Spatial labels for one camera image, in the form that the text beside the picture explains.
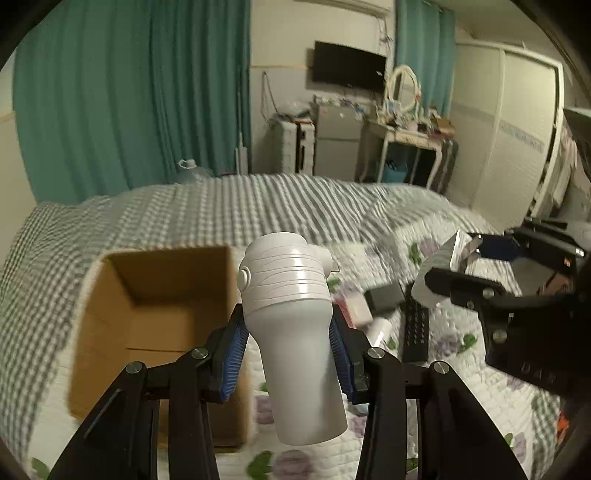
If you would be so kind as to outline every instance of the blue gripper pad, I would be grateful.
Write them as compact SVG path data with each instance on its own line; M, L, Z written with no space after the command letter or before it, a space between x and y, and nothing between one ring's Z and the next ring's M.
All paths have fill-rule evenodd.
M232 395L236 389L236 382L238 382L238 374L240 373L240 367L242 366L242 358L244 357L246 342L250 335L244 324L244 318L240 318L236 324L237 328L234 332L234 336L232 337L223 363L223 380L220 387L222 401L228 400L230 395Z
M329 339L330 347L332 348L333 357L335 359L336 373L339 377L340 389L345 395L347 395L349 401L352 401L355 392L355 386L353 383L353 366L349 361L349 356L347 355L343 339L340 336L334 315L330 321Z

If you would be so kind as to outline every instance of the white tumbler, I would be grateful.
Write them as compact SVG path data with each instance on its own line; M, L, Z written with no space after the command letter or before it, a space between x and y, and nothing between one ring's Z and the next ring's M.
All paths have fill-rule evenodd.
M295 233L251 243L238 271L246 326L260 350L277 436L312 445L343 433L347 419L330 348L332 257Z

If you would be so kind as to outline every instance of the bed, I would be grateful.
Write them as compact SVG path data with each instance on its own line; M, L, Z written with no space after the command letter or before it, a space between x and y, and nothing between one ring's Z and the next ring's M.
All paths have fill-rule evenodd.
M93 197L79 206L42 203L14 239L0 275L0 435L28 472L45 478L76 430L66 397L80 309L97 261L109 252L230 245L237 267L252 240L289 231L331 250L341 266L339 288L365 290L412 281L420 262L458 229L494 231L479 215L425 189L307 176L229 176ZM478 274L519 294L510 265L477 263ZM397 355L400 313L389 320L393 334L382 347ZM429 360L444 359L459 373L524 471L538 478L553 460L558 398L485 365L474 312L442 302L430 323ZM337 439L282 445L252 338L246 359L255 388L253 435L240 452L217 456L221 477L353 479L364 416L347 406L349 428ZM409 475L418 456L412 406ZM168 478L166 452L159 453L159 469Z

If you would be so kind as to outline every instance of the air conditioner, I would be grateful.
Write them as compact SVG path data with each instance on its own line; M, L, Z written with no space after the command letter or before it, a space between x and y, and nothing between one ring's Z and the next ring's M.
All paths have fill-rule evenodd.
M300 0L311 4L331 5L377 17L386 17L394 9L394 0Z

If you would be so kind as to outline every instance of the cardboard box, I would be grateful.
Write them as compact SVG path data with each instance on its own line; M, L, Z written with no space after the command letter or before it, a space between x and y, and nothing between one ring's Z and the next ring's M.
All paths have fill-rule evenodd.
M125 365L174 362L204 345L236 304L236 272L227 247L108 255L90 292L80 326L69 409L83 419ZM248 436L246 363L234 395L209 405L214 446L232 451ZM168 402L160 408L160 440L167 438Z

